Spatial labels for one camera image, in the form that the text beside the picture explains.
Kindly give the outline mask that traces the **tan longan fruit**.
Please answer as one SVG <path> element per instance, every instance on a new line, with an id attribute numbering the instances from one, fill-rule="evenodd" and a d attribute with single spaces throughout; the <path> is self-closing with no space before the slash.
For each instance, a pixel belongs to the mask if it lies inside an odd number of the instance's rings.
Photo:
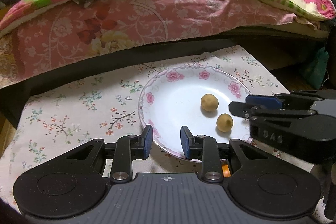
<path id="1" fill-rule="evenodd" d="M 221 114 L 217 118 L 217 128 L 221 132 L 229 132 L 233 127 L 233 119 L 229 114 Z"/>
<path id="2" fill-rule="evenodd" d="M 212 94 L 205 94 L 201 98 L 201 108 L 207 112 L 215 111 L 219 106 L 218 99 Z"/>

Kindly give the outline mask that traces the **orange mandarin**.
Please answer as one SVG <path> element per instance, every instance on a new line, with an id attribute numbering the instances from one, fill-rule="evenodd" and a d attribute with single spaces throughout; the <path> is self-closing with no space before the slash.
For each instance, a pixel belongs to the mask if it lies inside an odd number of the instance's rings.
<path id="1" fill-rule="evenodd" d="M 231 172 L 226 161 L 222 161 L 222 171 L 224 177 L 231 177 Z"/>

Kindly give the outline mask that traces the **floral tablecloth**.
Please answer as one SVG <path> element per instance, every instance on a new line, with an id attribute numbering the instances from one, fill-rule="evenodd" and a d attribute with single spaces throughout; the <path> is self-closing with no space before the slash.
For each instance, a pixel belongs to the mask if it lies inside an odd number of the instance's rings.
<path id="1" fill-rule="evenodd" d="M 94 138 L 107 143 L 139 134 L 138 100 L 145 84 L 165 69 L 211 66 L 239 79 L 252 93 L 272 95 L 285 87 L 241 46 L 214 53 L 135 65 L 78 80 L 31 97 L 1 157 L 1 199 L 16 207 L 15 180 L 25 171 Z"/>

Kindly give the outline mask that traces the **white floral plate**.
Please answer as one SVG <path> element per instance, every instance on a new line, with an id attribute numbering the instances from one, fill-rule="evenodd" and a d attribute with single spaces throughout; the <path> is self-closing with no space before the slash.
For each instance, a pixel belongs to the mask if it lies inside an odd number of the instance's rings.
<path id="1" fill-rule="evenodd" d="M 213 112 L 201 108 L 201 98 L 214 95 L 219 106 Z M 245 118 L 233 117 L 229 132 L 217 129 L 217 118 L 228 114 L 232 101 L 244 102 L 248 88 L 232 75 L 213 67 L 185 65 L 166 69 L 144 86 L 138 101 L 139 119 L 153 128 L 154 143 L 166 153 L 184 159 L 180 129 L 187 126 L 193 135 L 207 135 L 219 143 L 230 139 L 250 142 Z"/>

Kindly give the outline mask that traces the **green bag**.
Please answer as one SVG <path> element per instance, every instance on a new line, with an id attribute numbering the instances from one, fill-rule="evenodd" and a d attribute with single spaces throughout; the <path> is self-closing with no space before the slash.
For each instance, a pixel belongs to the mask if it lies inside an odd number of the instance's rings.
<path id="1" fill-rule="evenodd" d="M 315 89 L 319 89 L 325 78 L 329 54 L 325 47 L 322 47 L 316 53 L 315 59 L 307 69 L 307 80 Z"/>

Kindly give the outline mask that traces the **pink floral bed sheet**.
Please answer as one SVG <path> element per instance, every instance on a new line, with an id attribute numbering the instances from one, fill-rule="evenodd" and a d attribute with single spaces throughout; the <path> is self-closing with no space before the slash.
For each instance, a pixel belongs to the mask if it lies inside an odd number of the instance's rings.
<path id="1" fill-rule="evenodd" d="M 320 37 L 321 23 L 258 0 L 22 0 L 29 20 L 1 36 L 1 87 L 129 48 L 267 26 Z"/>

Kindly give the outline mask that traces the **dark bed frame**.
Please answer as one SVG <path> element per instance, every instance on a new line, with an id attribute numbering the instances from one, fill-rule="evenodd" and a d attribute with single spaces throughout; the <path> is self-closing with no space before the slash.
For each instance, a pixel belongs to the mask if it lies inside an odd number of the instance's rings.
<path id="1" fill-rule="evenodd" d="M 1 115 L 17 127 L 21 113 L 31 96 L 88 76 L 154 61 L 198 55 L 240 45 L 275 74 L 289 90 L 309 90 L 312 85 L 302 73 L 315 53 L 325 47 L 335 55 L 335 28 L 325 38 L 291 34 L 266 27 L 239 27 L 219 35 L 139 46 L 67 65 L 1 89 Z"/>

